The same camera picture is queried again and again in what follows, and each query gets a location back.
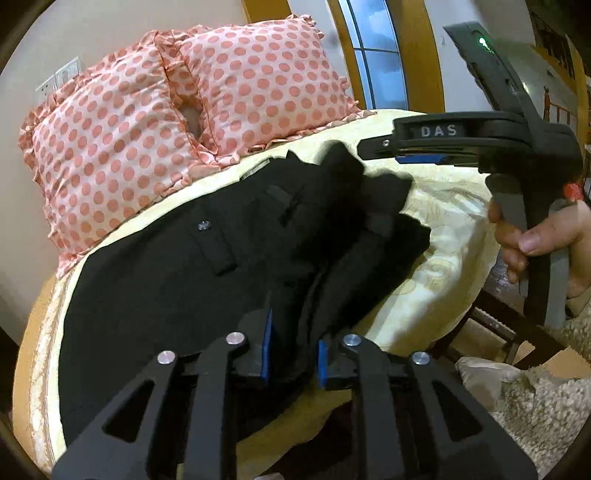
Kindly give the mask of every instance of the black jacket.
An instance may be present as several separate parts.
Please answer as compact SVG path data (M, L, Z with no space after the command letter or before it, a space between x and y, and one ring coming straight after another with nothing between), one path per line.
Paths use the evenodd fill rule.
M162 350L187 355L271 307L273 388L241 392L241 436L291 402L326 332L353 326L409 273L429 229L400 215L410 179L365 177L342 144L293 153L91 255L60 350L70 443Z

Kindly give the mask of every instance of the pillow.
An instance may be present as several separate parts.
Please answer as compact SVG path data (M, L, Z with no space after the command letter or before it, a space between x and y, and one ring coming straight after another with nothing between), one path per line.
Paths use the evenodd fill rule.
M141 209L220 170L187 132L156 35L66 83L21 128L19 146L60 252L58 277ZM184 76L180 68L189 75L167 63L172 76Z
M348 81L330 65L315 25L308 15L292 15L196 28L200 33L176 38L174 48L170 37L157 39L188 67L191 78L176 88L202 104L200 141L219 162L372 113L345 95Z

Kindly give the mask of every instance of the button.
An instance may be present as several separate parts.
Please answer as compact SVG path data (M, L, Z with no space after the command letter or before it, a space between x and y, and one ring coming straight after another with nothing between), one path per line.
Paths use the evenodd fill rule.
M201 220L197 224L197 230L209 230L212 227L212 223L209 220Z

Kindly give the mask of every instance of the light switch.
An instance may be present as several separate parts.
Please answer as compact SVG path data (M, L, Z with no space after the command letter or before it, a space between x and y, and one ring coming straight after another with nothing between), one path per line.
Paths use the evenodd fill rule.
M80 64L80 59L76 57L75 59L70 60L56 72L57 87L61 88L62 85L72 80L72 78L76 77L81 72L82 65Z

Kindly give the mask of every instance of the bed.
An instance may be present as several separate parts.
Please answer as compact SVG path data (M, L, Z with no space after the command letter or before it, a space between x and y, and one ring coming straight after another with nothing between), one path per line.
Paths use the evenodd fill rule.
M377 115L246 157L125 222L89 255L144 228L178 205L239 181L270 155L282 157L293 150L303 160L314 162L329 140L343 141L355 152L359 140L389 133L394 118L416 114L381 110ZM368 174L380 170L411 174L415 185L403 213L431 228L431 246L417 261L412 276L356 327L382 349L408 355L449 333L484 285L499 250L486 218L490 193L485 176L473 168L402 166L393 158L366 161L365 166ZM45 283L29 318L15 374L14 432L46 473L66 448L60 423L59 352L65 312L84 264L81 261L59 281L50 278ZM327 393L309 385L276 421L238 444L238 478L256 477L291 447L313 438L330 412L348 399L347 392Z

